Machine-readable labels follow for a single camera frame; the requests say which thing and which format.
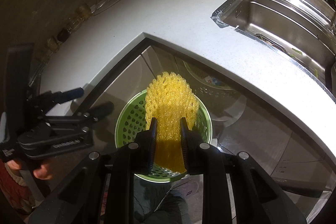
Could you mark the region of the red patterned sleeve forearm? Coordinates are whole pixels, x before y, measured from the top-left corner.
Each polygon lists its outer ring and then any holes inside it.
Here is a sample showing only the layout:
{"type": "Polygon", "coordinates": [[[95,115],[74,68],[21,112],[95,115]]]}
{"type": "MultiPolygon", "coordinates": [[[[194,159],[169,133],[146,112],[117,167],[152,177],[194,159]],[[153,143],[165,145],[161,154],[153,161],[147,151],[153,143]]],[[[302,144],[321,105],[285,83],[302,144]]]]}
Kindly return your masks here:
{"type": "Polygon", "coordinates": [[[1,190],[9,204],[21,214],[30,214],[35,206],[35,199],[21,176],[17,176],[1,161],[1,190]]]}

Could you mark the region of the left hand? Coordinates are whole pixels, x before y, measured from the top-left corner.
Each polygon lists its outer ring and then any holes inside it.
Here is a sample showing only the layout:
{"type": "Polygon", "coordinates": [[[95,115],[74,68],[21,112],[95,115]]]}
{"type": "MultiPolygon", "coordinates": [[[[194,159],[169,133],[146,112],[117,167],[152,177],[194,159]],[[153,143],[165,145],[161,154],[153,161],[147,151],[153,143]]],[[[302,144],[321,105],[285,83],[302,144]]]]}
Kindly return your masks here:
{"type": "MultiPolygon", "coordinates": [[[[17,176],[19,176],[20,171],[23,170],[24,167],[26,167],[25,162],[19,159],[8,161],[6,165],[9,167],[12,173],[17,176]]],[[[34,169],[33,174],[36,178],[40,180],[51,180],[54,176],[52,168],[50,166],[50,162],[48,160],[43,161],[39,167],[34,169]]]]}

